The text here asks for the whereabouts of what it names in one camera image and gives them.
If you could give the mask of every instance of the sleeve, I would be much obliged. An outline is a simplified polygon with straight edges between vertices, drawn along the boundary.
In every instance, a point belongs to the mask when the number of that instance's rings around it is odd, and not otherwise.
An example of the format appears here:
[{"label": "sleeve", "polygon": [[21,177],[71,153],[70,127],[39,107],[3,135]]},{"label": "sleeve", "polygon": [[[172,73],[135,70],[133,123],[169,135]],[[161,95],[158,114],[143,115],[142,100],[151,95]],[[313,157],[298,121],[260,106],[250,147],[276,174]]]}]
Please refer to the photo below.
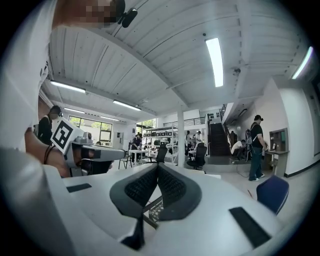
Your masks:
[{"label": "sleeve", "polygon": [[51,140],[51,127],[48,118],[43,117],[39,122],[39,131],[38,131],[38,138],[45,144],[50,143]]},{"label": "sleeve", "polygon": [[262,132],[262,128],[261,128],[261,126],[260,125],[256,125],[257,126],[257,128],[256,128],[256,134],[258,135],[258,134],[262,134],[263,132]]}]

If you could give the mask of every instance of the man in black shirt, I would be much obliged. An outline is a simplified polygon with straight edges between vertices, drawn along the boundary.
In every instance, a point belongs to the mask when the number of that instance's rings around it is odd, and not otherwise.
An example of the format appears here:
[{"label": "man in black shirt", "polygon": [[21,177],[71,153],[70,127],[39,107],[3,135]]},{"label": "man in black shirt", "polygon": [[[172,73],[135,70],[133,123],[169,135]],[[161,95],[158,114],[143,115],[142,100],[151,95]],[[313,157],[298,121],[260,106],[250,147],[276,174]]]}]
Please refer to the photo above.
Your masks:
[{"label": "man in black shirt", "polygon": [[62,116],[61,109],[59,106],[54,105],[48,115],[45,115],[39,121],[39,128],[38,128],[38,139],[42,141],[42,143],[46,145],[51,145],[51,136],[52,136],[52,120],[58,118],[58,116]]},{"label": "man in black shirt", "polygon": [[261,158],[263,150],[267,150],[266,143],[264,141],[264,133],[260,126],[261,121],[264,119],[260,115],[254,117],[254,122],[251,125],[251,167],[249,173],[249,181],[258,181],[265,175],[261,172]]},{"label": "man in black shirt", "polygon": [[[140,146],[140,143],[141,143],[141,135],[140,133],[138,133],[132,140],[132,145],[131,145],[131,149],[132,150],[137,150],[138,147]],[[135,154],[132,153],[131,154],[131,161],[132,161],[132,164],[134,165],[135,164]]]}]

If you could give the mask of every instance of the white ceiling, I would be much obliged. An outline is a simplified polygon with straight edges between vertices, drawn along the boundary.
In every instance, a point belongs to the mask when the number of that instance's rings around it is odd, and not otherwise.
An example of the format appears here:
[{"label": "white ceiling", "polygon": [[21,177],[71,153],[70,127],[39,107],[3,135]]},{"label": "white ceiling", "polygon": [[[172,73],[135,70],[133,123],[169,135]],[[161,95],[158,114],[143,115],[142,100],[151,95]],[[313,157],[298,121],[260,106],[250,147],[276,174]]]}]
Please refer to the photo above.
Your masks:
[{"label": "white ceiling", "polygon": [[[126,10],[131,7],[138,15],[128,28],[59,27],[52,33],[53,79],[88,93],[46,82],[49,99],[129,122],[179,106],[249,105],[270,76],[292,74],[308,47],[295,21],[272,0],[126,0]],[[223,87],[214,85],[205,44],[215,37],[222,51]],[[235,68],[241,69],[239,77]],[[115,105],[114,99],[142,111]]]}]

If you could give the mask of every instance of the laboratory room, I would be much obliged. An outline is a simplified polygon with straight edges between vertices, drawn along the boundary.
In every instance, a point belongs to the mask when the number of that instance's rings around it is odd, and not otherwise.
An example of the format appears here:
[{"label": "laboratory room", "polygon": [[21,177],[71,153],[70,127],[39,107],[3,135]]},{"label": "laboratory room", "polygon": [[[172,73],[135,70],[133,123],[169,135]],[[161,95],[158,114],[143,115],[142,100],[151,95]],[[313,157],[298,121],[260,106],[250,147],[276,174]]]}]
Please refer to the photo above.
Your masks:
[{"label": "laboratory room", "polygon": [[7,4],[3,255],[318,250],[316,3]]}]

